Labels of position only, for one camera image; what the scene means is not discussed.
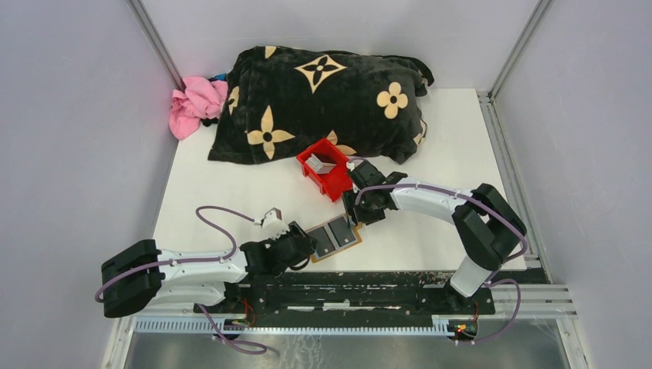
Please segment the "black floral blanket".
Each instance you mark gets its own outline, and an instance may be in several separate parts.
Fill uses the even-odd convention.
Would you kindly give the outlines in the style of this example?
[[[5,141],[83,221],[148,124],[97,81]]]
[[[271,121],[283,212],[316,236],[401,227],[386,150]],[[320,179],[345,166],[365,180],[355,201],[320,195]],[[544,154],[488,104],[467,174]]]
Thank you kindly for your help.
[[[211,161],[266,164],[326,139],[347,156],[402,164],[427,134],[417,101],[434,75],[417,58],[257,46],[225,80]]]

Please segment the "aluminium rail frame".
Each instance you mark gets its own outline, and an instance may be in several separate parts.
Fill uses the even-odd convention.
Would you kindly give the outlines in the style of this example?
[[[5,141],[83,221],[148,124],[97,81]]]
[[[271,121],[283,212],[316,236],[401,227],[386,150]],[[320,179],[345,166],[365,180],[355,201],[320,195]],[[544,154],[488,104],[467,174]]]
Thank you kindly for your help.
[[[504,140],[485,93],[433,88],[420,103],[430,132],[403,170],[443,185],[495,184],[527,215]],[[171,165],[155,239],[175,250],[206,250],[221,235],[195,216],[215,203],[247,214],[276,204],[300,224],[317,224],[341,210],[319,195],[295,160],[244,166],[208,160],[215,138],[203,128],[179,143]],[[451,227],[424,216],[393,215],[387,225],[361,232],[362,243],[304,272],[446,271],[459,265],[462,248]],[[481,315],[486,343],[455,345],[433,316],[427,327],[254,327],[246,340],[269,346],[261,356],[239,354],[209,337],[209,323],[186,304],[154,307],[119,319],[101,363],[104,368],[585,368],[577,312],[565,285],[550,284],[532,246],[508,265],[519,286],[492,291],[495,313]]]

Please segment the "yellow leather card holder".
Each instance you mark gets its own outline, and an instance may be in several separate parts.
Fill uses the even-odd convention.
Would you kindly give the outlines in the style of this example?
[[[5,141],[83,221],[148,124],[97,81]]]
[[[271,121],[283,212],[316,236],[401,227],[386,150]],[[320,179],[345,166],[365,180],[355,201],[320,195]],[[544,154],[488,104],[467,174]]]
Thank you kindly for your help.
[[[359,233],[361,228],[362,223],[350,225],[348,216],[343,214],[308,229],[307,234],[318,243],[311,255],[311,262],[318,263],[360,244],[362,242]]]

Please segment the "stack of credit cards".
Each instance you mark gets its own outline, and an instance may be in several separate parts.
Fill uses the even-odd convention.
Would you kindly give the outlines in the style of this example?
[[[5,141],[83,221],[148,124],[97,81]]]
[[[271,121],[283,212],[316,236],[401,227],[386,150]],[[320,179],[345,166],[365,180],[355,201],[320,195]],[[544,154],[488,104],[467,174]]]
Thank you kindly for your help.
[[[328,156],[319,156],[316,154],[310,154],[304,163],[317,175],[326,175],[337,166],[337,163],[332,161]]]

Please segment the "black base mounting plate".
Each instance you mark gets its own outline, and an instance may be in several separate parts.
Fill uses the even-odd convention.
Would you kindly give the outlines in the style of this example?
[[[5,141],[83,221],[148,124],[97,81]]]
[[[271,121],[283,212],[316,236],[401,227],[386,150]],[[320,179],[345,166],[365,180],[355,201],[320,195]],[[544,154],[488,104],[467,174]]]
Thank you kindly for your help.
[[[492,315],[489,289],[462,298],[446,271],[287,272],[227,284],[212,314],[243,314],[254,327],[427,327],[433,316]]]

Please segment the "black credit card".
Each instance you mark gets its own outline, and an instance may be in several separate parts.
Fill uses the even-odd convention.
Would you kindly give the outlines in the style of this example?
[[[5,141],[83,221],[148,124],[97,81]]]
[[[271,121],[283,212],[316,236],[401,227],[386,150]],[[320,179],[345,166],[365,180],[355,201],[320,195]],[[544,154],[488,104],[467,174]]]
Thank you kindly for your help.
[[[347,247],[358,241],[358,236],[354,232],[355,229],[349,225],[346,215],[329,221],[328,228],[334,236],[335,244],[340,248]]]
[[[314,263],[328,258],[336,251],[334,242],[329,237],[329,231],[325,226],[311,229],[308,231],[308,235],[315,239],[318,243],[315,247],[314,253],[311,256],[311,259]]]

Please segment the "red plastic bin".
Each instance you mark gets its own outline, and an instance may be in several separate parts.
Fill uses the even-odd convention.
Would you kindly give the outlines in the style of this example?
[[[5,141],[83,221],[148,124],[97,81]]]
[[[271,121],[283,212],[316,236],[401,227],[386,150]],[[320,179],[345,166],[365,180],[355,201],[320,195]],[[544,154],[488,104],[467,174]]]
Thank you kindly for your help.
[[[349,158],[328,139],[322,138],[296,156],[302,174],[311,179],[319,192],[332,202],[352,189],[348,176]]]

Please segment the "pink cloth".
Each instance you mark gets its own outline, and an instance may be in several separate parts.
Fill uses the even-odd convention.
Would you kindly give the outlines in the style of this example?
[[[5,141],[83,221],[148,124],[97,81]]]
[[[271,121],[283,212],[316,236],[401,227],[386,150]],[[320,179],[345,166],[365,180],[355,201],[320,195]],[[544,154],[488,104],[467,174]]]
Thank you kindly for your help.
[[[210,81],[201,76],[183,77],[185,89],[175,89],[171,95],[168,127],[179,141],[194,134],[206,119],[221,115],[227,101],[226,81]]]

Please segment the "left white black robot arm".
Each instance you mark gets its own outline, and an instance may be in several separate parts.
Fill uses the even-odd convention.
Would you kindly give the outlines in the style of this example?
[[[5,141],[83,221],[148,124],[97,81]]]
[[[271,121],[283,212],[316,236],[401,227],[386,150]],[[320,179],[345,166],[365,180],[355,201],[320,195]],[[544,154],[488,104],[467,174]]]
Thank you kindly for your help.
[[[270,281],[303,268],[318,241],[292,222],[277,238],[249,241],[235,249],[183,253],[141,240],[101,265],[95,295],[107,318],[126,317],[157,304],[202,304],[230,313],[242,293],[232,284]]]

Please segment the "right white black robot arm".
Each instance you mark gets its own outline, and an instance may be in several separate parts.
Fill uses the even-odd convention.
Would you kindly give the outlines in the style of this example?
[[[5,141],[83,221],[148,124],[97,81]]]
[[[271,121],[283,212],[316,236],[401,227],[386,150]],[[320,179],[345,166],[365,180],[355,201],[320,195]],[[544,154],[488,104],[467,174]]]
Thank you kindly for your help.
[[[342,195],[348,224],[370,225],[386,211],[411,211],[452,224],[466,253],[447,281],[446,308],[463,314],[474,305],[475,293],[505,263],[528,249],[527,228],[492,185],[454,189],[428,184],[394,171],[383,175],[372,163],[356,158],[346,165],[353,188]]]

